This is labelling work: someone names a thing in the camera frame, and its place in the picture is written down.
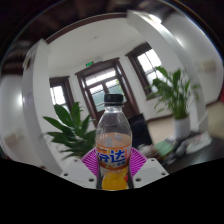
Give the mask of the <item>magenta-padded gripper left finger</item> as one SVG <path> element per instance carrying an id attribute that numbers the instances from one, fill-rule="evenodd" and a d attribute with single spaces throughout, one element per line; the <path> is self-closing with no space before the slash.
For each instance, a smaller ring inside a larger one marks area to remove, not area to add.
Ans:
<path id="1" fill-rule="evenodd" d="M 96 149 L 90 150 L 81 159 L 73 159 L 61 173 L 61 177 L 78 186 L 96 189 L 100 177 Z"/>

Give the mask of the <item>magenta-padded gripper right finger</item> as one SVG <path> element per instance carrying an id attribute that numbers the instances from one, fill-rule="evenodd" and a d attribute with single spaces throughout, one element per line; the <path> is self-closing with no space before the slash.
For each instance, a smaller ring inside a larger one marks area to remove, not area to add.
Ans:
<path id="1" fill-rule="evenodd" d="M 130 189 L 144 187 L 165 176 L 168 176 L 168 172 L 156 158 L 147 158 L 137 149 L 131 149 L 128 171 L 128 187 Z"/>

